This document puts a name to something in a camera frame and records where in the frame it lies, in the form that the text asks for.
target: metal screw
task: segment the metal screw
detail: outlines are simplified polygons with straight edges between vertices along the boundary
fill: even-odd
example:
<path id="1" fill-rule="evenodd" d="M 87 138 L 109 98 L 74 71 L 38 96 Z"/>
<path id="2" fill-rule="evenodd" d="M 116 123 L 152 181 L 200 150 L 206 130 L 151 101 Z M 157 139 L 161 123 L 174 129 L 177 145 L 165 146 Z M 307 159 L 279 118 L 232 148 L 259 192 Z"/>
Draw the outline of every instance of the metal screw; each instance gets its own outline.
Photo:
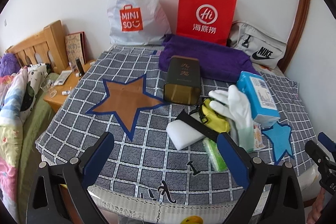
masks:
<path id="1" fill-rule="evenodd" d="M 261 164 L 261 162 L 262 162 L 261 158 L 259 158 L 259 157 L 254 157 L 252 160 L 255 164 Z"/>
<path id="2" fill-rule="evenodd" d="M 286 162 L 285 162 L 285 166 L 286 166 L 287 168 L 292 168 L 292 167 L 293 167 L 293 165 L 292 165 L 289 161 L 286 161 Z"/>
<path id="3" fill-rule="evenodd" d="M 73 157 L 70 159 L 70 163 L 71 164 L 76 164 L 79 161 L 79 159 L 77 157 Z"/>
<path id="4" fill-rule="evenodd" d="M 39 164 L 39 168 L 44 168 L 46 166 L 47 166 L 47 163 L 45 161 L 43 161 Z"/>

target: blue star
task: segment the blue star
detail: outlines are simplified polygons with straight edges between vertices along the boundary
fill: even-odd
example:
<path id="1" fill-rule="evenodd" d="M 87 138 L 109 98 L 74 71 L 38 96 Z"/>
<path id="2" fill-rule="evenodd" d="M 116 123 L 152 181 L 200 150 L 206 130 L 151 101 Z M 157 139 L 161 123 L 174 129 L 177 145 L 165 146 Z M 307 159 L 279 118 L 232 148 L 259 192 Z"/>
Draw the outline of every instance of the blue star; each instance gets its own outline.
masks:
<path id="1" fill-rule="evenodd" d="M 106 79 L 103 84 L 106 97 L 86 114 L 113 114 L 131 141 L 140 111 L 165 105 L 161 98 L 146 92 L 146 74 L 126 84 Z"/>
<path id="2" fill-rule="evenodd" d="M 275 165 L 278 165 L 286 152 L 293 158 L 293 150 L 290 143 L 292 128 L 289 125 L 276 122 L 272 127 L 262 129 L 261 131 L 273 145 L 273 159 Z"/>

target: white nike bag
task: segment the white nike bag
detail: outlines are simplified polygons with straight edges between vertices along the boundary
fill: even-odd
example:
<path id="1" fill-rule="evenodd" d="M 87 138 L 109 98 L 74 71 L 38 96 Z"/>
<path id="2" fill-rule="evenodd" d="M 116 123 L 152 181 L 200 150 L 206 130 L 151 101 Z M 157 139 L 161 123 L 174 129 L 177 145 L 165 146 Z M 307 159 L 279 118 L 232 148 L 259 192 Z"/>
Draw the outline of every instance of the white nike bag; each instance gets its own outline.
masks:
<path id="1" fill-rule="evenodd" d="M 159 0 L 108 0 L 112 44 L 161 44 L 171 33 L 168 19 Z"/>
<path id="2" fill-rule="evenodd" d="M 245 21 L 233 22 L 229 38 L 231 47 L 248 54 L 252 62 L 271 69 L 277 66 L 286 52 L 284 41 Z"/>

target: yellow pouch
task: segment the yellow pouch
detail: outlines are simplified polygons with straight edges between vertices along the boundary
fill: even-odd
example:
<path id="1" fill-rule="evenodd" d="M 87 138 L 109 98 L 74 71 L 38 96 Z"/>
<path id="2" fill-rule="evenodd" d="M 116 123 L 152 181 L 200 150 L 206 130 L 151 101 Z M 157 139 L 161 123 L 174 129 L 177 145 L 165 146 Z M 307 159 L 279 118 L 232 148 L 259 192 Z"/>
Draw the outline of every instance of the yellow pouch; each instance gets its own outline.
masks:
<path id="1" fill-rule="evenodd" d="M 203 104 L 199 109 L 199 111 L 202 112 L 199 115 L 201 121 L 208 128 L 211 128 L 218 133 L 230 132 L 230 124 L 227 119 L 210 108 L 209 103 L 211 101 L 211 98 L 207 98 L 203 101 Z"/>

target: white glove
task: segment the white glove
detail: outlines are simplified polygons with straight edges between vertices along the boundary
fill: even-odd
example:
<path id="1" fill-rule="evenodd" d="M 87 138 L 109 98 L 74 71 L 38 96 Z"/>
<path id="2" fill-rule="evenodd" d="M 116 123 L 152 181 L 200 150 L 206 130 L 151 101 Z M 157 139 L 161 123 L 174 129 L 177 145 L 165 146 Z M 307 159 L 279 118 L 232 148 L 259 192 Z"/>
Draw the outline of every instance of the white glove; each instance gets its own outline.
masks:
<path id="1" fill-rule="evenodd" d="M 247 96 L 235 85 L 228 91 L 212 90 L 209 96 L 215 100 L 209 106 L 220 115 L 232 119 L 238 131 L 239 146 L 250 152 L 254 148 L 253 120 L 251 105 Z"/>

